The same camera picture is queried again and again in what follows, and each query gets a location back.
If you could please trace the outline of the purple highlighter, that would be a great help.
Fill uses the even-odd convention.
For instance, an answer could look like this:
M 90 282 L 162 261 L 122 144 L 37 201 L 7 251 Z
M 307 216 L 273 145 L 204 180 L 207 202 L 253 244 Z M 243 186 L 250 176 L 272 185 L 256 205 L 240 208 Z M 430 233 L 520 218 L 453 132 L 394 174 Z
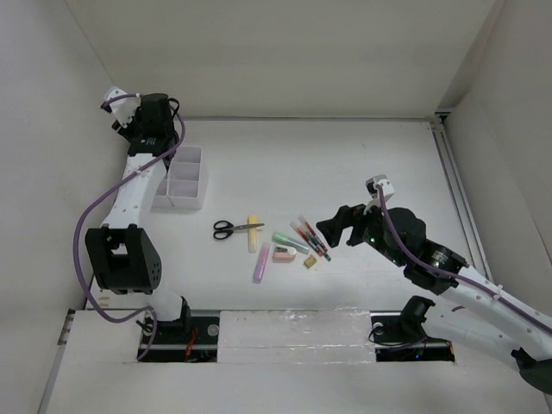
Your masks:
M 260 283 L 262 281 L 270 251 L 271 251 L 271 244 L 269 242 L 264 242 L 260 248 L 260 252 L 254 268 L 254 274 L 253 274 L 254 283 Z

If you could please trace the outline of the yellow highlighter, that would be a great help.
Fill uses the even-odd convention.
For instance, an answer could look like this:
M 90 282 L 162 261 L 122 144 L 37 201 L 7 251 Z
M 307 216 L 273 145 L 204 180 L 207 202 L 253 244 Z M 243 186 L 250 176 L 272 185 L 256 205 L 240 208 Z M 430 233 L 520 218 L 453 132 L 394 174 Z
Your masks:
M 251 214 L 248 216 L 248 224 L 253 225 L 258 223 L 258 218 L 255 214 Z M 254 254 L 257 251 L 257 244 L 257 228 L 253 227 L 248 230 L 248 252 L 250 254 Z

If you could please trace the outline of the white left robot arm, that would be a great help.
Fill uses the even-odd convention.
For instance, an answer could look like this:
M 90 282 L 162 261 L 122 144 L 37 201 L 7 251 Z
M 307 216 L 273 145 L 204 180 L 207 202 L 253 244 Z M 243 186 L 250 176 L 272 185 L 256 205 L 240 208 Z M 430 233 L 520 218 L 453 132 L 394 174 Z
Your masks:
M 143 227 L 185 137 L 179 104 L 165 93 L 131 94 L 113 87 L 101 108 L 115 118 L 112 128 L 129 148 L 122 180 L 108 192 L 115 199 L 110 212 L 85 234 L 95 280 L 102 290 L 140 297 L 164 334 L 182 342 L 192 330 L 189 305 L 163 283 L 160 255 Z

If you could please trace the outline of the small brown pencil sharpener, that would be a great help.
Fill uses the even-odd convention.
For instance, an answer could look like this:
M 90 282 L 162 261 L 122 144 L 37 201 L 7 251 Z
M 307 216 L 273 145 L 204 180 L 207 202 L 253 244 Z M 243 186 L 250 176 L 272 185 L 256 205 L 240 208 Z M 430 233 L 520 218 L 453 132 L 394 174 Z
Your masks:
M 304 266 L 305 266 L 306 268 L 311 268 L 311 267 L 313 267 L 316 263 L 317 263 L 317 259 L 316 259 L 313 255 L 308 256 L 308 257 L 304 260 Z

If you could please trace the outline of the green highlighter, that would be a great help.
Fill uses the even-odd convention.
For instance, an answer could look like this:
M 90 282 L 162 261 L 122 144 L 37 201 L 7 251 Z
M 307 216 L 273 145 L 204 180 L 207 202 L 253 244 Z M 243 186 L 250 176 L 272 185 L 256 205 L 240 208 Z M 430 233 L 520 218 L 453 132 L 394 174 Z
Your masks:
M 310 252 L 310 246 L 302 241 L 293 239 L 292 237 L 280 232 L 273 232 L 272 239 L 275 243 L 290 248 L 295 248 L 301 254 L 308 254 Z

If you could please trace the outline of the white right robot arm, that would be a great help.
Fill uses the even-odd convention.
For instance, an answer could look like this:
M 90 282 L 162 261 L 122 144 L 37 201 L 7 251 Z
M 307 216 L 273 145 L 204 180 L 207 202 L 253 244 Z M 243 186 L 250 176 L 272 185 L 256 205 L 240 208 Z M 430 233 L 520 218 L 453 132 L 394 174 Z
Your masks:
M 471 311 L 476 321 L 413 296 L 398 317 L 373 331 L 389 349 L 430 338 L 459 342 L 503 361 L 537 390 L 551 392 L 551 319 L 493 284 L 456 252 L 426 236 L 426 224 L 405 208 L 344 205 L 317 223 L 330 247 L 351 229 L 350 247 L 366 243 L 402 268 L 415 286 Z

